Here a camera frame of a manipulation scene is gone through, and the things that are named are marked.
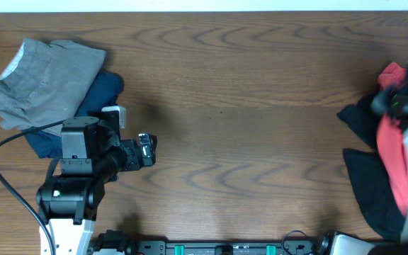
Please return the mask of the navy folded garment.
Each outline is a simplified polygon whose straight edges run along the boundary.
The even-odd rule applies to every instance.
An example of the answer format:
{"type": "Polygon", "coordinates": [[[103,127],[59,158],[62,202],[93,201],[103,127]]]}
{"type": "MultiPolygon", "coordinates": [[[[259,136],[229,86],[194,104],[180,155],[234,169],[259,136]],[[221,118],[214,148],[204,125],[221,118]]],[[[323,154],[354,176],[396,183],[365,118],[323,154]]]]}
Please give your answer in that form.
{"type": "MultiPolygon", "coordinates": [[[[118,95],[123,91],[123,78],[115,73],[100,71],[90,86],[75,117],[87,116],[90,111],[100,111],[107,106],[116,106],[118,95]]],[[[28,144],[40,159],[62,156],[62,140],[43,130],[27,134],[28,144]]]]}

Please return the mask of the black garment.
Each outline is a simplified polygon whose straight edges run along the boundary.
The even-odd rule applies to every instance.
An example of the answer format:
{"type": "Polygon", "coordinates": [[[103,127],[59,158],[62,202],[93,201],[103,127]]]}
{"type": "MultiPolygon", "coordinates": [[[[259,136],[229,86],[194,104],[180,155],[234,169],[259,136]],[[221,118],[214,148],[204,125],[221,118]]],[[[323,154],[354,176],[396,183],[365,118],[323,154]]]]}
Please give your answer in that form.
{"type": "Polygon", "coordinates": [[[369,227],[383,239],[397,241],[404,227],[396,205],[387,170],[378,153],[376,132],[380,116],[371,110],[376,93],[363,96],[357,103],[345,106],[337,117],[365,142],[372,152],[345,148],[342,150],[353,193],[369,227]]]}

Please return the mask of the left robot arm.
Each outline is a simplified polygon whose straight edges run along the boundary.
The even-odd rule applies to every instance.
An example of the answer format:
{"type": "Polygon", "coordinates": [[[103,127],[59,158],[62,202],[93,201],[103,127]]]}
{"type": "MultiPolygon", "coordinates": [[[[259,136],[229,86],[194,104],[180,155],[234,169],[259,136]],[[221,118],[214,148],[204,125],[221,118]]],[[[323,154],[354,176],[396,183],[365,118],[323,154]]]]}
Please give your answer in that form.
{"type": "Polygon", "coordinates": [[[156,136],[141,133],[122,140],[118,114],[112,111],[65,120],[61,137],[61,173],[49,174],[36,197],[42,254],[136,254],[136,243],[123,232],[91,236],[104,186],[122,171],[153,166],[156,136]]]}

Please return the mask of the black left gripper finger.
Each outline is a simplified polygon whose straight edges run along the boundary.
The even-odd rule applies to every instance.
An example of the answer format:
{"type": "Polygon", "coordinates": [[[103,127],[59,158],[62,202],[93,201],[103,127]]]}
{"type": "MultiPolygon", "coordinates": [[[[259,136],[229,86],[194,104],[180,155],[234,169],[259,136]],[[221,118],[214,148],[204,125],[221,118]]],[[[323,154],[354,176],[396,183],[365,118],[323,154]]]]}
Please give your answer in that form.
{"type": "Polygon", "coordinates": [[[138,135],[141,145],[156,146],[157,137],[149,133],[140,133],[138,135]]]}
{"type": "Polygon", "coordinates": [[[156,162],[155,148],[152,145],[141,146],[142,162],[144,166],[153,166],[156,162]]]}

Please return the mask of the red t-shirt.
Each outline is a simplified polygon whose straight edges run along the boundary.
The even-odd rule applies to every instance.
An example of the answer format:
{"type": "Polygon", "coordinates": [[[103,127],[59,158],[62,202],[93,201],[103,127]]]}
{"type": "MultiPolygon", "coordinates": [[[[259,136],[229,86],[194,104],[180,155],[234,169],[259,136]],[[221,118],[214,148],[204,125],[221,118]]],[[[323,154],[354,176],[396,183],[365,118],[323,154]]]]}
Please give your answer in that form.
{"type": "MultiPolygon", "coordinates": [[[[390,87],[401,88],[405,80],[406,69],[391,62],[378,77],[381,91],[390,87]]],[[[404,149],[402,131],[391,118],[384,114],[380,120],[376,142],[378,153],[386,168],[390,187],[399,211],[403,216],[408,211],[408,166],[404,149]]]]}

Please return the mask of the grey folded garment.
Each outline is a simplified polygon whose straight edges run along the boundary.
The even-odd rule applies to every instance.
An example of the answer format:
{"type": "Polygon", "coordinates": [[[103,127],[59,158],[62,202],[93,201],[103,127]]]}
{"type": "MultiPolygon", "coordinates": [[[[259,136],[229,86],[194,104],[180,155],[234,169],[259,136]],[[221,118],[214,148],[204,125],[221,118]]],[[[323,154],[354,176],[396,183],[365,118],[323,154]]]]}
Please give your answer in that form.
{"type": "Polygon", "coordinates": [[[24,38],[0,75],[0,126],[26,130],[74,117],[105,58],[71,40],[24,38]]]}

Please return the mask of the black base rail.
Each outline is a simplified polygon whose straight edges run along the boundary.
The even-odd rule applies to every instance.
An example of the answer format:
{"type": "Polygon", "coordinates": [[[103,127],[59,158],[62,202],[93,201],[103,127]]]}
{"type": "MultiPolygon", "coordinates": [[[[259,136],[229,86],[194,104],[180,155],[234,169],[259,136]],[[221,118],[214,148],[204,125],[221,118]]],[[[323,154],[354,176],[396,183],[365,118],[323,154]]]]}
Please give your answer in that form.
{"type": "Polygon", "coordinates": [[[328,254],[331,243],[329,234],[320,239],[293,230],[284,238],[255,242],[173,242],[149,240],[137,242],[140,255],[318,255],[328,254]]]}

